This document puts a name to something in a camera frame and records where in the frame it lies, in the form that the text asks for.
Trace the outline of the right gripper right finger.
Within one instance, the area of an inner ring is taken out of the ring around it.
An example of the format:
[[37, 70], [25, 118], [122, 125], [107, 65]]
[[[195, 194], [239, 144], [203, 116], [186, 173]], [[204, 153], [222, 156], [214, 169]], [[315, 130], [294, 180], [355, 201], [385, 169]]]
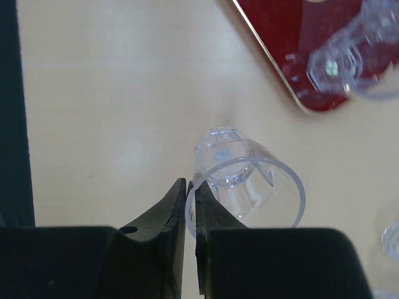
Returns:
[[329, 228], [250, 229], [206, 183], [188, 186], [196, 210], [199, 293], [205, 298], [371, 298], [349, 238]]

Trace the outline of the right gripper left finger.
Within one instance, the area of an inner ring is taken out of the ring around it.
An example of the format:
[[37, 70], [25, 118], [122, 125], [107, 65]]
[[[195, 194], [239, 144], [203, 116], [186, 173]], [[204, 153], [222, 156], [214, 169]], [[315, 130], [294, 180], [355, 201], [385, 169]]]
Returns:
[[186, 180], [115, 229], [1, 229], [2, 298], [180, 298]]

